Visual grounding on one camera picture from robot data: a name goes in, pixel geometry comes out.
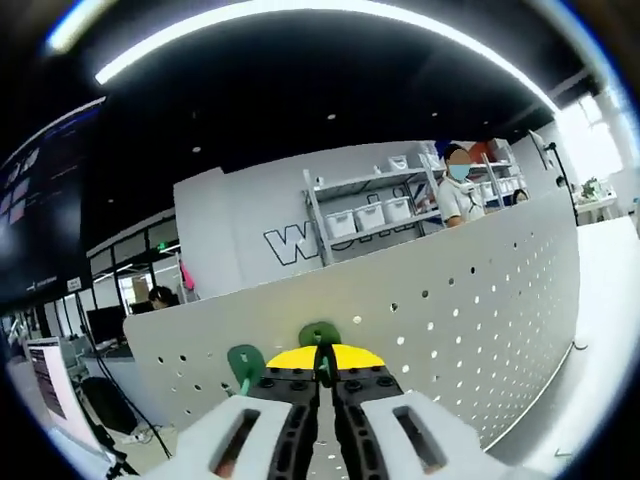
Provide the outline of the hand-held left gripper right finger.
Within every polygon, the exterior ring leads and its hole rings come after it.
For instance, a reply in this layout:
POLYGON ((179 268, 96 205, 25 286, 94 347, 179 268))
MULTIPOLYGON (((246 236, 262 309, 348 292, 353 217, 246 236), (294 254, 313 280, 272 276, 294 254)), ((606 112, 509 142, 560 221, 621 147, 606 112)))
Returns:
POLYGON ((402 390, 381 358, 328 347, 334 428, 351 479, 511 479, 470 426, 427 396, 402 390))

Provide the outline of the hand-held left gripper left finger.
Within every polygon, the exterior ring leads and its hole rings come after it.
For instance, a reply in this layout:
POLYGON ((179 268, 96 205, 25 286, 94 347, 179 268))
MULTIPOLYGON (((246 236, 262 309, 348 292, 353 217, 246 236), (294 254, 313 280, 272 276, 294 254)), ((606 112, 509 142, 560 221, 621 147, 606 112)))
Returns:
POLYGON ((318 348, 270 361, 250 345, 227 354, 241 390, 178 435, 145 479, 304 479, 318 436, 318 348))

